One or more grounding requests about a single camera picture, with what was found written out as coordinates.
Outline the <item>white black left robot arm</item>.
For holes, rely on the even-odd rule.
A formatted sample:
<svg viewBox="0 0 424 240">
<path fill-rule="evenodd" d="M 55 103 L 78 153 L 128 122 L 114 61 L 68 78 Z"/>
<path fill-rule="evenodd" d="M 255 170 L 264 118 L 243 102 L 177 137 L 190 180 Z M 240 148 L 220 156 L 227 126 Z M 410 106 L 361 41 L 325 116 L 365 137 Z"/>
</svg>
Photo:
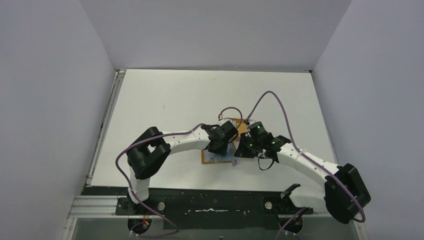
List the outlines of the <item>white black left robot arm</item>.
<svg viewBox="0 0 424 240">
<path fill-rule="evenodd" d="M 150 178 L 155 175 L 169 155 L 206 150 L 224 156 L 228 145 L 239 135 L 230 121 L 220 124 L 196 125 L 189 131 L 161 132 L 156 126 L 148 128 L 124 153 L 130 169 L 128 208 L 136 215 L 147 211 Z"/>
</svg>

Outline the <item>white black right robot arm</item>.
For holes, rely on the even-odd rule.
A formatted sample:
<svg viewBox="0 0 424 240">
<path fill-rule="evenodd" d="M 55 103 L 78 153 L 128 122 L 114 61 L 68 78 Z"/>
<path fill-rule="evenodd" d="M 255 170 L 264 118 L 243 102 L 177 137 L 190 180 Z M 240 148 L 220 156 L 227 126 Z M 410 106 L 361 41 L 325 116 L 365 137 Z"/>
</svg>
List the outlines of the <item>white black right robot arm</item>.
<svg viewBox="0 0 424 240">
<path fill-rule="evenodd" d="M 348 224 L 362 214 L 371 201 L 371 195 L 355 166 L 328 162 L 306 150 L 295 148 L 293 142 L 282 136 L 273 136 L 260 121 L 247 124 L 240 136 L 235 152 L 238 158 L 267 158 L 272 163 L 286 165 L 319 185 L 308 189 L 299 183 L 292 184 L 281 194 L 281 207 L 289 214 L 299 208 L 328 212 L 342 224 Z"/>
</svg>

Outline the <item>yellow leather card holder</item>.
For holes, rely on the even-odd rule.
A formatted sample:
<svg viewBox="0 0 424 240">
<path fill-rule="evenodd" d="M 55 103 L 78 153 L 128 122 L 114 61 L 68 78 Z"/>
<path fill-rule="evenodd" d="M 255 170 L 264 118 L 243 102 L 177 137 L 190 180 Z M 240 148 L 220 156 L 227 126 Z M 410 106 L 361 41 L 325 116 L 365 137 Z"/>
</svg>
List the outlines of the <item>yellow leather card holder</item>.
<svg viewBox="0 0 424 240">
<path fill-rule="evenodd" d="M 233 142 L 228 144 L 225 155 L 220 155 L 217 153 L 209 152 L 207 150 L 202 150 L 201 163 L 203 165 L 231 163 L 231 160 L 235 158 L 235 151 L 236 146 Z"/>
</svg>

